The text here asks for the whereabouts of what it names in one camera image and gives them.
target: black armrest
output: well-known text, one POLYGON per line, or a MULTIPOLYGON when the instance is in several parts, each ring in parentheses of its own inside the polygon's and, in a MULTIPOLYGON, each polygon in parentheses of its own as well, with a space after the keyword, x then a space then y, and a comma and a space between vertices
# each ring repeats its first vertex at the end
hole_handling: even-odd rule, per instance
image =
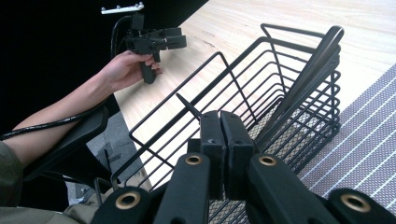
POLYGON ((52 150, 23 170, 24 180, 32 180, 54 165, 76 153, 81 146, 105 130, 108 121, 106 107, 100 107, 79 122, 52 150))

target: gray mesh mat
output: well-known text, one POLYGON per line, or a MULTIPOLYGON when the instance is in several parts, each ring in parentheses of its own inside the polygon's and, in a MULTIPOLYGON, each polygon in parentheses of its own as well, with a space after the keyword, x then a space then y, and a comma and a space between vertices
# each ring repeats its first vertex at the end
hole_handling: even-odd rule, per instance
POLYGON ((318 195, 351 188, 396 215, 396 65, 340 115, 341 129, 299 173, 318 195))

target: human arm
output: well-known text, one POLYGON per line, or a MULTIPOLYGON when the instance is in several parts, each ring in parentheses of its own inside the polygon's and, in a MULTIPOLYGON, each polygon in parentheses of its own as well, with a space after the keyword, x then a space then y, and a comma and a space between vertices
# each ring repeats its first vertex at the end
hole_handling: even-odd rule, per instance
MULTIPOLYGON (((127 50, 62 100, 34 113, 15 129, 69 118, 100 104, 113 92, 142 79, 139 62, 146 62, 159 72, 159 65, 151 55, 137 55, 127 50)), ((14 151, 22 165, 27 166, 53 148, 76 124, 72 122, 47 130, 25 133, 3 142, 14 151)))

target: brass ring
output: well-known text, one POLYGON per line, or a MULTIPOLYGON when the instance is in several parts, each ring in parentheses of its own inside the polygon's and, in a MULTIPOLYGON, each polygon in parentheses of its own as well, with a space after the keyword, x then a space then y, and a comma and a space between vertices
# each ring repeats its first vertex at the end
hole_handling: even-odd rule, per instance
POLYGON ((260 161, 261 164, 267 165, 267 166, 276 165, 276 160, 274 160, 274 158, 269 157, 269 156, 261 156, 259 158, 259 161, 260 161))
POLYGON ((140 202, 140 194, 137 191, 130 191, 121 194, 116 200, 116 206, 121 210, 126 210, 135 207, 140 202))
POLYGON ((348 206, 350 209, 353 209, 358 212, 368 212, 371 207, 363 198, 353 195, 353 194, 343 194, 341 195, 341 201, 344 205, 348 206))
POLYGON ((189 165, 198 165, 201 162, 202 159, 199 156, 189 156, 188 158, 186 158, 186 163, 189 165))

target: wooden table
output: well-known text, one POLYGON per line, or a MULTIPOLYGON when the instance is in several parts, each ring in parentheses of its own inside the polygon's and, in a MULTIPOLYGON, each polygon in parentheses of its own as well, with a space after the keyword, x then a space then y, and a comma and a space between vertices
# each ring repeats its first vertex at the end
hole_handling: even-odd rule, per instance
MULTIPOLYGON (((396 5, 390 0, 363 3, 210 0, 180 26, 188 46, 161 52, 163 74, 152 85, 138 83, 116 93, 121 113, 131 130, 214 52, 221 51, 227 61, 232 62, 262 35, 260 24, 263 22, 320 33, 326 33, 333 25, 345 29, 340 43, 341 63, 337 68, 342 74, 338 81, 342 111, 396 63, 395 12, 396 5)), ((219 67, 214 63, 211 69, 216 73, 223 68, 221 63, 219 67)), ((188 91, 183 92, 183 96, 191 100, 188 91)), ((164 110, 163 117, 152 123, 153 127, 169 119, 173 110, 173 106, 164 110)), ((145 139, 150 132, 151 128, 147 127, 137 135, 145 139)))

